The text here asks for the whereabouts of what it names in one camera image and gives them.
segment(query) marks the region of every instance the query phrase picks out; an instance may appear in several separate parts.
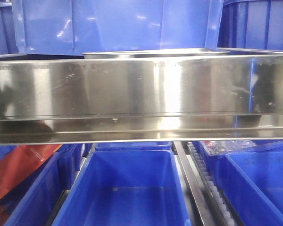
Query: metal shelf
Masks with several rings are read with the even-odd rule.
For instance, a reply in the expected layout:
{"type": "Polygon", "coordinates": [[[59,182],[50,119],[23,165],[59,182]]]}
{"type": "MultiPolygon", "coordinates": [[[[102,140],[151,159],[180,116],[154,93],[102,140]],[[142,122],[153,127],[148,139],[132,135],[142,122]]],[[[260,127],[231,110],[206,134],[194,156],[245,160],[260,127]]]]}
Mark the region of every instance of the metal shelf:
{"type": "Polygon", "coordinates": [[[283,53],[226,50],[0,61],[0,144],[283,138],[283,53]]]}

